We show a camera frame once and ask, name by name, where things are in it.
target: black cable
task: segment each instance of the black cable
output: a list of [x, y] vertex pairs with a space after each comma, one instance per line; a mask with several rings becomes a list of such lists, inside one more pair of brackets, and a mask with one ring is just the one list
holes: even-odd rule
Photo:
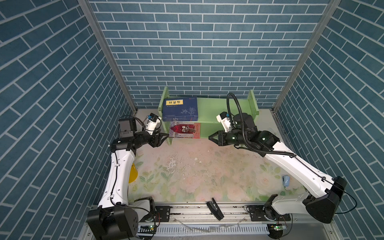
[[132, 117], [132, 116], [131, 116], [131, 115], [121, 115], [121, 116], [119, 117], [119, 120], [120, 120], [122, 117]]
[[229, 114], [229, 120], [231, 121], [231, 126], [233, 127], [233, 121], [232, 121], [232, 116], [231, 116], [231, 110], [230, 110], [230, 107], [229, 107], [229, 97], [232, 97], [233, 100], [235, 101], [235, 104], [237, 106], [237, 109], [239, 111], [239, 114], [240, 114], [240, 125], [241, 125], [241, 131], [242, 131], [242, 135], [243, 135], [243, 140], [244, 140], [244, 144], [247, 148], [249, 148], [251, 151], [253, 152], [257, 152], [257, 153], [260, 153], [260, 154], [276, 154], [276, 155], [286, 155], [286, 156], [295, 156], [296, 154], [294, 154], [293, 152], [283, 152], [283, 151], [263, 151], [263, 150], [259, 150], [259, 149], [256, 149], [254, 147], [252, 147], [251, 143], [248, 141], [248, 138], [246, 137], [245, 135], [245, 127], [244, 127], [244, 119], [243, 119], [243, 113], [241, 111], [241, 107], [240, 107], [240, 104], [237, 100], [237, 97], [233, 94], [233, 93], [228, 93], [227, 95], [227, 111], [228, 111], [228, 114]]
[[140, 123], [140, 125], [143, 127], [143, 129], [145, 129], [145, 130], [147, 130], [147, 131], [151, 131], [151, 132], [155, 132], [155, 131], [157, 131], [158, 129], [160, 129], [161, 128], [161, 119], [159, 118], [159, 120], [160, 120], [160, 126], [159, 127], [157, 127], [157, 128], [155, 128], [154, 130], [149, 130], [149, 129], [146, 129], [145, 127], [145, 124], [143, 123], [143, 121], [141, 121], [139, 118], [137, 118], [137, 117], [133, 117], [134, 119], [136, 119], [139, 123]]
[[[116, 152], [114, 152], [114, 153], [115, 153], [116, 164], [117, 164], [117, 163], [118, 163], [118, 156], [117, 156]], [[112, 194], [113, 194], [113, 189], [115, 188], [117, 179], [118, 179], [118, 166], [116, 165], [116, 177], [115, 177], [115, 182], [113, 183], [113, 187], [112, 187], [112, 190], [111, 190], [111, 196], [112, 196]], [[109, 197], [109, 200], [111, 201], [112, 205], [117, 206], [116, 204], [114, 204], [114, 203], [112, 202], [112, 197]], [[156, 218], [155, 218], [155, 216], [154, 216], [150, 211], [148, 211], [147, 209], [142, 208], [142, 207], [130, 207], [130, 206], [123, 206], [123, 205], [119, 205], [119, 207], [125, 207], [125, 208], [130, 208], [130, 209], [142, 209], [142, 210], [147, 211], [149, 214], [151, 214], [151, 215], [152, 215], [152, 218], [153, 218], [153, 221], [154, 221], [154, 229], [153, 229], [153, 234], [152, 234], [152, 236], [151, 236], [151, 238], [150, 238], [149, 240], [151, 240], [151, 239], [153, 238], [153, 236], [154, 236], [155, 233], [156, 233], [157, 226], [156, 226]]]
[[232, 114], [231, 114], [231, 107], [229, 106], [229, 94], [227, 95], [227, 111], [228, 111], [228, 117], [229, 117], [229, 122], [231, 123], [231, 127], [235, 129], [235, 125], [233, 124], [232, 120]]
[[344, 191], [343, 189], [339, 188], [338, 186], [336, 186], [336, 184], [331, 183], [330, 181], [326, 180], [325, 177], [320, 176], [317, 172], [315, 172], [314, 170], [312, 170], [310, 167], [308, 167], [306, 164], [304, 164], [302, 161], [300, 161], [297, 157], [295, 157], [295, 158], [296, 158], [296, 160], [299, 161], [302, 165], [304, 165], [306, 168], [308, 168], [311, 172], [313, 172], [315, 175], [317, 175], [319, 178], [321, 178], [321, 180], [322, 180], [323, 182], [325, 181], [325, 182], [331, 184], [332, 186], [335, 186], [335, 188], [337, 188], [337, 189], [339, 189], [340, 191], [342, 191], [343, 193], [349, 195], [349, 196], [354, 200], [355, 205], [354, 205], [351, 209], [349, 209], [349, 210], [347, 210], [347, 211], [345, 211], [345, 212], [335, 212], [335, 214], [345, 214], [345, 213], [348, 213], [348, 212], [354, 210], [354, 209], [358, 206], [358, 202], [356, 201], [356, 199], [355, 199], [351, 194], [349, 194], [349, 193], [347, 193], [346, 191]]
[[286, 234], [283, 234], [280, 238], [287, 236], [292, 231], [292, 227], [293, 227], [293, 215], [291, 214], [291, 228]]

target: table surface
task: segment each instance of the table surface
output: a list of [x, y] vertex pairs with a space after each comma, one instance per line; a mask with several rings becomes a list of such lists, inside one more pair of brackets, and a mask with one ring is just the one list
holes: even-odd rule
[[[151, 112], [157, 110], [140, 109], [137, 117]], [[256, 125], [280, 137], [268, 109], [260, 109]], [[129, 184], [130, 202], [148, 196], [155, 202], [266, 201], [271, 194], [304, 192], [293, 178], [284, 188], [281, 176], [289, 174], [259, 154], [208, 139], [175, 138], [158, 148], [147, 144], [137, 150], [134, 163], [139, 175]]]

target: book cover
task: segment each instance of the book cover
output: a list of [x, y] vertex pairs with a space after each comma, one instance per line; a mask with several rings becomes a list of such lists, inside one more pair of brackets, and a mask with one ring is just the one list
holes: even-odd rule
[[171, 122], [169, 136], [180, 138], [200, 138], [200, 123], [198, 122]]
[[197, 98], [165, 99], [163, 102], [163, 121], [197, 121], [199, 118]]

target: yellow title label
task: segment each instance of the yellow title label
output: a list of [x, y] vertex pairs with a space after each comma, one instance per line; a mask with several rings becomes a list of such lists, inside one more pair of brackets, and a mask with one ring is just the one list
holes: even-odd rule
[[183, 100], [167, 100], [166, 105], [182, 105]]

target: robotic arm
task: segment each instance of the robotic arm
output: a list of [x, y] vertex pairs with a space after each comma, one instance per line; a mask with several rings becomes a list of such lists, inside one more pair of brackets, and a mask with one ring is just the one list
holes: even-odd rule
[[[236, 102], [239, 114], [232, 115], [229, 109], [229, 96]], [[341, 201], [347, 182], [341, 177], [331, 177], [323, 173], [280, 141], [268, 131], [258, 131], [252, 116], [242, 113], [236, 97], [227, 96], [228, 113], [222, 112], [217, 120], [224, 130], [217, 131], [209, 139], [219, 146], [244, 144], [247, 149], [257, 152], [286, 170], [308, 190], [299, 196], [274, 194], [264, 205], [265, 216], [270, 220], [284, 214], [310, 214], [323, 223], [330, 223]]]
[[117, 240], [134, 237], [138, 222], [154, 221], [155, 204], [152, 197], [128, 203], [128, 181], [131, 166], [135, 160], [136, 149], [144, 144], [159, 147], [169, 136], [160, 133], [156, 125], [161, 118], [151, 113], [148, 123], [139, 121], [143, 131], [136, 132], [136, 118], [127, 117], [119, 120], [119, 138], [111, 145], [111, 169], [103, 196], [98, 208], [88, 212], [87, 223], [97, 240]]

